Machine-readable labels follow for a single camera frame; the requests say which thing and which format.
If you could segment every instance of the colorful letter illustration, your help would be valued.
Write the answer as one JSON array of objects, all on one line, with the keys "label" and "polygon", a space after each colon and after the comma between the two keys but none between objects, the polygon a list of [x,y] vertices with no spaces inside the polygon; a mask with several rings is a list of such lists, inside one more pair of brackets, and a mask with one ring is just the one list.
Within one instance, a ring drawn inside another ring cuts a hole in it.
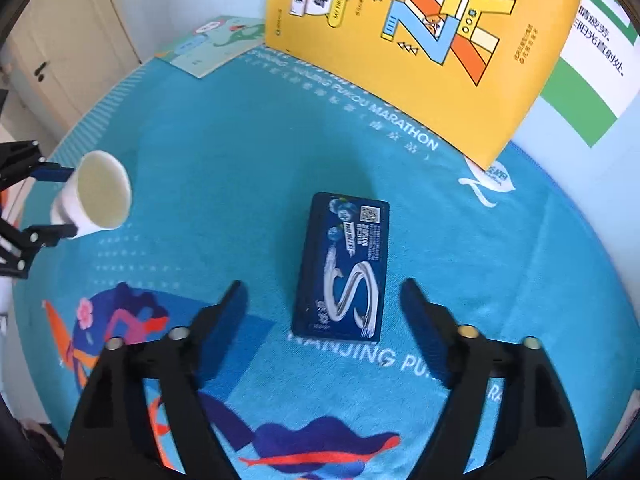
[{"label": "colorful letter illustration", "polygon": [[392,0],[382,38],[393,41],[401,24],[440,65],[453,51],[477,86],[499,39],[478,26],[483,13],[511,14],[516,0]]}]

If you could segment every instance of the white cup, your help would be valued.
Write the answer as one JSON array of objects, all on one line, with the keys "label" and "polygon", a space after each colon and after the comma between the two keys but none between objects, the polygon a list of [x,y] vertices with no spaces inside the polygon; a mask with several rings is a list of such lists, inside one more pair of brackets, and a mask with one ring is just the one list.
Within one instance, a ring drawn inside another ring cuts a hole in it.
[{"label": "white cup", "polygon": [[74,238],[117,229],[129,216],[131,184],[124,166],[107,152],[89,152],[51,206],[52,224],[73,223]]}]

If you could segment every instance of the screw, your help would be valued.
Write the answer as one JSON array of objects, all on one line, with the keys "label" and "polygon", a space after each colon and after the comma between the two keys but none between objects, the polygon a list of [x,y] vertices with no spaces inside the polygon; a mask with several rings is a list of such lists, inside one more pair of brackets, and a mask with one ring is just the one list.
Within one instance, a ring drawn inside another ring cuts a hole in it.
[{"label": "screw", "polygon": [[185,339],[189,336],[189,329],[185,326],[177,326],[169,330],[169,339],[173,339],[174,341],[180,341],[180,339]]},{"label": "screw", "polygon": [[537,337],[526,337],[522,344],[531,350],[540,350],[542,348],[542,343]]},{"label": "screw", "polygon": [[475,326],[471,326],[471,325],[460,325],[458,327],[458,333],[462,337],[466,337],[469,339],[475,339],[480,335],[480,333],[478,332],[478,329]]},{"label": "screw", "polygon": [[117,350],[124,346],[124,339],[121,337],[112,337],[104,346],[107,350]]}]

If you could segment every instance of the dark blue rectangular package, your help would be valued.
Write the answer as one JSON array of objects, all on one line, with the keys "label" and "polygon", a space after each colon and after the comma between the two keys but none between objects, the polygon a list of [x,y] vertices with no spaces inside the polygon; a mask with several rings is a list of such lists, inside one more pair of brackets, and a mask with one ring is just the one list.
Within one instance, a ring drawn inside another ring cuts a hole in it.
[{"label": "dark blue rectangular package", "polygon": [[291,331],[380,341],[389,204],[335,193],[311,202]]}]

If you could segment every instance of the pink flower print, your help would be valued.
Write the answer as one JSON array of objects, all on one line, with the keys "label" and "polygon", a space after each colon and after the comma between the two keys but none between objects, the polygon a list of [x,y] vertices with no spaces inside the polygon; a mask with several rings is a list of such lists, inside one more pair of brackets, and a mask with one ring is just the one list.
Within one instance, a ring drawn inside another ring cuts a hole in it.
[{"label": "pink flower print", "polygon": [[76,310],[76,317],[82,330],[89,328],[94,324],[94,304],[87,298],[82,298]]}]

